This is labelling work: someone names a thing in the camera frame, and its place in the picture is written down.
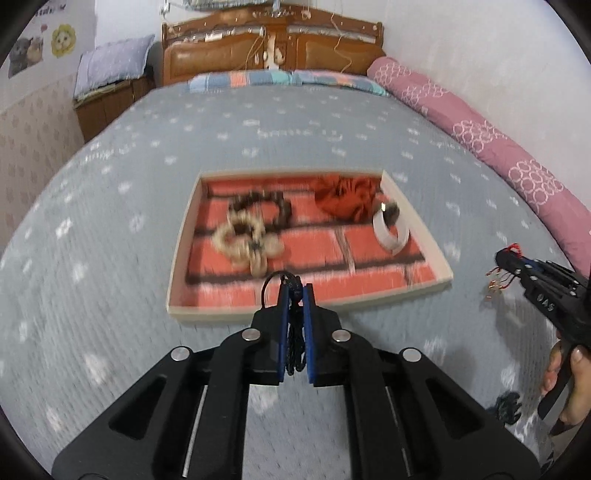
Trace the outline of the person right hand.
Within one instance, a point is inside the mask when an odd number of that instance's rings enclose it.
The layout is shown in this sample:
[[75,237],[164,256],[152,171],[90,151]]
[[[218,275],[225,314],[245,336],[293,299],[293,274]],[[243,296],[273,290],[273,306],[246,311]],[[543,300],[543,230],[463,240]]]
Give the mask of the person right hand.
[[[545,396],[554,387],[560,367],[564,362],[562,342],[552,348],[549,363],[543,375],[541,393]],[[590,353],[582,346],[575,347],[570,354],[570,366],[574,379],[569,400],[560,414],[560,420],[569,426],[575,426],[585,420],[591,407],[591,362]]]

